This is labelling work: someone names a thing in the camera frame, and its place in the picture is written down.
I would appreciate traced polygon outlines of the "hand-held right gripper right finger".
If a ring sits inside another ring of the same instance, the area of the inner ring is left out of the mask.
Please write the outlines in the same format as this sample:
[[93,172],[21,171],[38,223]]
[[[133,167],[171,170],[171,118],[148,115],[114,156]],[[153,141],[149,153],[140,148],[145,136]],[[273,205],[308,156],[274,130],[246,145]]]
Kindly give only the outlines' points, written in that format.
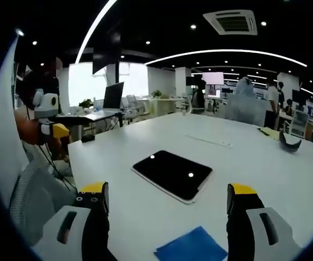
[[257,192],[230,183],[227,190],[228,260],[294,260],[301,248],[292,228]]

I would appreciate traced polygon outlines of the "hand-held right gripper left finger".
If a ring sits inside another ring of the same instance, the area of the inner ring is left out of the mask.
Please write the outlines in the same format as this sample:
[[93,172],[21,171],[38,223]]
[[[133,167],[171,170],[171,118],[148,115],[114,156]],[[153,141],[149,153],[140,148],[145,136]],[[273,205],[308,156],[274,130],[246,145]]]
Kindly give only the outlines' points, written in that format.
[[89,184],[44,224],[32,249],[41,260],[115,260],[108,249],[108,216],[108,183]]

